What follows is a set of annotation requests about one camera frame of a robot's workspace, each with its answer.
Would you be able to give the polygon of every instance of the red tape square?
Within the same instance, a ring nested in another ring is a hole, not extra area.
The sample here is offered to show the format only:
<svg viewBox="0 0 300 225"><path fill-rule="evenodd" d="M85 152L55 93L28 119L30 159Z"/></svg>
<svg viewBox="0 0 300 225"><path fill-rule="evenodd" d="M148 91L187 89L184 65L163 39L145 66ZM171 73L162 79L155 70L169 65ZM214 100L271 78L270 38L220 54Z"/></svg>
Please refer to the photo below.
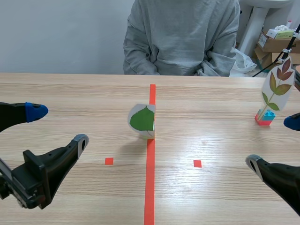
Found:
<svg viewBox="0 0 300 225"><path fill-rule="evenodd" d="M113 165L113 158L105 158L105 165Z"/></svg>
<svg viewBox="0 0 300 225"><path fill-rule="evenodd" d="M194 160L194 167L202 168L202 162L201 162L201 160Z"/></svg>

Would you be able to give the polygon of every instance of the wall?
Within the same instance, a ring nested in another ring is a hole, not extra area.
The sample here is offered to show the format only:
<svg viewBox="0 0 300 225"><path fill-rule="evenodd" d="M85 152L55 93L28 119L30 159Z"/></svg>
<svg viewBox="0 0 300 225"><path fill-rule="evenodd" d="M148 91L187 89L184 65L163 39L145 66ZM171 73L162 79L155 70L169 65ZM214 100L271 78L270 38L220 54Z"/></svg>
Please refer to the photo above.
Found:
<svg viewBox="0 0 300 225"><path fill-rule="evenodd" d="M240 2L240 8L243 11L243 14L240 16L240 26L237 35L237 42L240 42L243 37L252 10L252 7L248 6L244 2ZM297 28L300 24L299 12L300 0L295 0L293 4L285 8L270 9L264 23L264 31L268 31L270 28L275 28L278 25L285 25L288 20L293 21L291 28Z"/></svg>
<svg viewBox="0 0 300 225"><path fill-rule="evenodd" d="M240 41L243 38L243 34L246 30L246 26L248 24L250 13L252 10L252 7L245 4L244 2L240 2L240 9L243 11L243 13L240 15L240 24L239 24L239 30L237 34L237 42L240 43Z"/></svg>
<svg viewBox="0 0 300 225"><path fill-rule="evenodd" d="M295 29L300 24L300 0L295 0L293 4L285 8L270 9L265 24L264 31L275 28L278 25L285 25L287 21L292 20L291 28Z"/></svg>
<svg viewBox="0 0 300 225"><path fill-rule="evenodd" d="M134 0L0 0L0 72L122 74Z"/></svg>

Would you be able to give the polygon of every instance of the sink pedestal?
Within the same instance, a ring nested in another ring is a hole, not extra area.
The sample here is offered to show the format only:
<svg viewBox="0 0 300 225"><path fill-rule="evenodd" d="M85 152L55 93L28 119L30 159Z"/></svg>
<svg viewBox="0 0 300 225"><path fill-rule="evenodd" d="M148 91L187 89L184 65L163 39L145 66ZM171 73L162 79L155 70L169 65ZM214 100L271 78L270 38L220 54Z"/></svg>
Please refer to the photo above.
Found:
<svg viewBox="0 0 300 225"><path fill-rule="evenodd" d="M253 50L257 44L259 35L262 31L264 21L267 17L269 8L254 7L239 50L248 56L252 56Z"/></svg>

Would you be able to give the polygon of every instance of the red lego block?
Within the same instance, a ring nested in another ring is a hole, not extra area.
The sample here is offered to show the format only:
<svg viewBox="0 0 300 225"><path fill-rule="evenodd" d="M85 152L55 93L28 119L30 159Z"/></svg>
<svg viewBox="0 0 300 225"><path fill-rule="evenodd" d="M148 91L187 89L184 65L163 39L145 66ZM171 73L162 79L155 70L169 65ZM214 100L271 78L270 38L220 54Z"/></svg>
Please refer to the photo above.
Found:
<svg viewBox="0 0 300 225"><path fill-rule="evenodd" d="M202 168L202 162L201 162L201 160L194 160L194 167Z"/></svg>
<svg viewBox="0 0 300 225"><path fill-rule="evenodd" d="M105 158L105 165L113 165L113 158Z"/></svg>
<svg viewBox="0 0 300 225"><path fill-rule="evenodd" d="M272 120L257 120L258 114L255 116L255 120L259 126L269 126L272 123Z"/></svg>

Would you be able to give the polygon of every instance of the white sink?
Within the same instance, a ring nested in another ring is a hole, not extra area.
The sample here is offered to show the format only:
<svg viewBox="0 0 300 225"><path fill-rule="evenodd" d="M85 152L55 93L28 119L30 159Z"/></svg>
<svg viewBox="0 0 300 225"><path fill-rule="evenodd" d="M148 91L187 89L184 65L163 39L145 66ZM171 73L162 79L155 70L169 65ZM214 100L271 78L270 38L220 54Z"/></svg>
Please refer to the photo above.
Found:
<svg viewBox="0 0 300 225"><path fill-rule="evenodd" d="M239 50L248 56L252 56L269 9L283 8L293 1L294 0L240 0L240 2L246 3L254 8L240 43Z"/></svg>
<svg viewBox="0 0 300 225"><path fill-rule="evenodd" d="M289 5L294 0L240 0L247 5L258 8L283 8Z"/></svg>

